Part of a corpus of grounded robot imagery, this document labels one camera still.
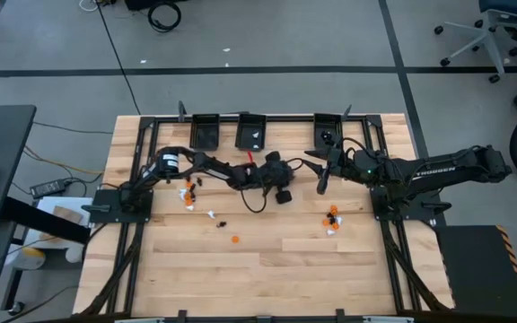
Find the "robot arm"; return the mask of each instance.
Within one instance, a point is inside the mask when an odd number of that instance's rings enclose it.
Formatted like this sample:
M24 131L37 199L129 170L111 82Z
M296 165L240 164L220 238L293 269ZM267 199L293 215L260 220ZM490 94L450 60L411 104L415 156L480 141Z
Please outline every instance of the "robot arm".
M497 183L512 173L504 163L502 154L492 146L473 146L456 153L430 158L406 161L391 159L383 152L371 152L351 138L334 142L326 135L327 150L305 152L310 156L327 161L321 165L303 161L319 176L317 192L324 194L329 176L352 180L369 188L385 187L389 202L411 200L416 195L446 188L465 181ZM361 146L360 150L343 150L344 141L352 141Z

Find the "white object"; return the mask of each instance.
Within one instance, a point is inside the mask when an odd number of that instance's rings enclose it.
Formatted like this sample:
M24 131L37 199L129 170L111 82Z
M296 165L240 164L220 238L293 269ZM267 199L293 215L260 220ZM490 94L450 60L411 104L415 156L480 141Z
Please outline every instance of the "white object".
M41 250L31 247L22 248L13 244L10 252L5 258L5 264L21 270L35 270L45 263L45 254Z
M83 260L83 245L77 244L69 248L65 253L65 259L72 264L81 262Z
M185 200L185 194L187 194L187 189L186 188L181 188L179 190L179 197L181 200Z

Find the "black cable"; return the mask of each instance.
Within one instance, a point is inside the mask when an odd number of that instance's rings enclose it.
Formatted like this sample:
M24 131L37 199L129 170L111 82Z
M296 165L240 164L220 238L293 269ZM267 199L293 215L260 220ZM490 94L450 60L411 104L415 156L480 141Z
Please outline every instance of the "black cable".
M296 166L295 168L291 168L293 171L300 169L304 165L304 159L302 159L302 158L292 158L292 159L286 161L286 163L289 164L289 163L295 162L295 161L301 161L301 164Z
M131 83L129 83L129 80L127 79L127 75L125 74L125 69L123 68L123 65L121 64L121 60L118 58L118 53L117 53L117 50L115 49L115 44L113 43L113 38L111 37L111 34L109 32L107 23L105 22L105 17L103 16L103 11L101 9L101 5L97 4L97 8L99 9L99 14L101 15L101 20L103 21L103 26L105 26L105 31L107 32L107 36L109 37L109 42L111 43L111 46L113 47L113 52L115 53L115 58L117 59L118 68L121 70L121 73L123 74L123 77L125 78L125 82L127 83L129 92L131 92L131 99L133 99L133 104L135 104L136 113L140 116L140 115L142 115L141 110L139 109L139 106L136 104L135 94L133 93L133 89L131 88Z
M26 245L24 245L24 246L20 246L18 249L15 249L15 250L13 250L13 251L9 251L9 252L7 252L4 256L0 257L0 261L1 261L2 259L4 259L4 258L7 258L7 256L9 256L9 255L13 254L14 252L17 252L17 251L19 251L19 250L21 250L21 249L23 249L23 248L27 248L27 247L29 247L29 246L32 246L32 245L34 245L34 244L38 243L38 242L43 242L43 241L53 240L53 239L55 239L55 237L53 237L53 238L47 238L47 239L39 239L39 240L35 240L35 241L33 241L32 243L28 243L28 244L26 244Z
M23 188L20 188L20 187L19 187L19 185L15 184L15 183L13 183L13 182L11 182L11 185L15 186L17 189L19 189L19 190L20 190L21 192L23 192L24 194L27 194L28 196L31 196L31 193L30 193L30 192L26 191L26 190L25 190L25 189L23 189Z
M177 13L177 20L170 26L167 26L167 25L163 25L161 22L159 22L158 20L156 19L153 19L153 13L154 11L161 7L161 6L168 6L170 7L172 10L175 11L175 13ZM165 33L165 32L169 32L169 31L172 31L174 30L177 26L179 26L179 23L180 23L180 19L181 19L181 13L180 13L180 9L179 7L174 4L173 2L171 1L161 1L161 2L158 2L156 4L153 4L151 6L151 8L149 8L149 12L147 13L147 20L149 21L149 25L151 26L151 28L153 28L154 31L157 31L157 32L160 32L160 33Z
M15 320L17 320L17 319L20 319L20 318L24 317L25 315L27 315L27 314L29 314L29 313L33 312L34 310L38 310L39 308L41 308L41 307L43 307L43 306L47 305L50 301L53 301L57 296L59 296L59 294L63 293L64 291L69 290L69 289L72 289L72 288L77 288L77 287L79 287L79 286L78 286L78 285L75 285L75 286L68 286L68 287L66 287L66 288L62 289L61 291L56 292L53 296L49 297L49 298L48 298L48 299L46 299L44 302L42 302L42 303L40 303L40 304L38 304L38 305L34 306L32 309L29 309L29 310L26 310L26 311L24 311L24 312L22 312L22 313L20 313L20 314L17 314L17 315L15 315L14 317L12 317L12 318L10 318L10 319L7 319L7 320L5 320L5 321L3 321L3 322L1 322L1 323L10 323L10 322L13 322L13 321L15 321Z
M42 122L38 122L38 121L33 121L33 124L34 125L38 125L38 126L42 126L42 127L52 127L52 128L57 128L57 129L61 129L61 130L65 130L65 131L70 131L70 132L75 132L75 133L81 133L81 134L113 135L112 132L108 132L108 131L77 130L77 129L71 129L71 128L68 128L68 127L50 125L50 124L46 124L46 123L42 123Z
M249 209L249 211L251 211L251 212L252 212L252 213L254 213L254 214L258 214L258 213L261 213L261 212L263 212L263 211L265 210L265 207L267 207L267 197L266 197L266 196L264 196L264 194L263 194L263 197L262 197L262 198L263 198L263 201L264 201L264 202L263 202L263 204L262 204L262 207L260 208L260 210L258 210L258 211L257 211L257 210L253 210L253 209L251 209L251 208L250 208L249 204L247 203L247 200L244 198L244 193L242 193L242 192L243 192L243 191L241 190L242 202L244 203L244 205L245 205L245 206L247 206L247 208Z
M87 240L87 243L89 243L89 241L91 241L91 239L93 239L93 237L99 233L99 231L103 230L103 228L107 226L106 223L102 224L99 228L97 228L97 230L95 230L93 233L91 233L91 235L89 236L89 239Z

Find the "chair leg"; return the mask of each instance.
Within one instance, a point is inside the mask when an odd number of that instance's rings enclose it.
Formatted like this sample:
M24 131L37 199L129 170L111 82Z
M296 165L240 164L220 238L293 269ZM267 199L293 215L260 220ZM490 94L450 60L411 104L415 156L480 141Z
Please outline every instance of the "chair leg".
M448 58L455 58L456 56L462 54L466 50L471 49L471 48L477 46L479 43L485 42L485 39L488 38L488 36L489 35L486 34L485 32L482 33L480 36L476 37L474 40L472 40L470 43L468 43L463 48L460 48L457 51L453 52Z
M492 59L492 63L494 63L495 69L498 71L498 75L504 74L504 61L502 60L500 48L496 45L494 37L484 39L484 47L486 47L486 51Z

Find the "small black object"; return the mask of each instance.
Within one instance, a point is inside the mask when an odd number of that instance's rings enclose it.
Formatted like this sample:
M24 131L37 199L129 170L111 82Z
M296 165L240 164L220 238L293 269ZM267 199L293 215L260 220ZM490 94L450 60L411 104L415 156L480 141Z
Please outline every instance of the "small black object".
M177 13L177 20L172 25L163 25L158 20L153 19L154 11L161 6L168 6L172 10L174 10L175 13ZM177 26L179 26L180 18L181 18L181 12L180 12L179 7L171 1L160 1L156 4L153 4L151 6L151 8L149 8L149 12L147 13L147 19L149 20L149 24L151 25L151 28L153 28L155 31L158 31L158 32L169 32L169 31L174 30Z
M218 114L193 115L189 147L201 151L215 151L219 146L219 120Z
M326 141L342 138L342 116L335 114L314 114L314 147L326 149Z
M23 312L23 309L25 309L25 303L23 303L22 301L15 301L13 303L13 306L7 311L7 313L11 316L15 316Z
M517 48L512 48L508 51L508 55L511 57L517 57Z
M500 75L498 75L498 74L492 75L488 78L488 81L490 81L490 83L494 84L494 83L500 81Z
M289 191L281 190L278 193L276 193L275 197L276 197L276 202L278 204L284 204L284 203L287 203L287 202L290 202L293 200L293 196L291 195L291 192L289 192Z
M240 114L234 146L243 151L259 152L265 148L266 135L267 116Z
M29 188L33 198L41 198L53 194L65 192L66 186L62 179L53 180L47 183L35 185Z

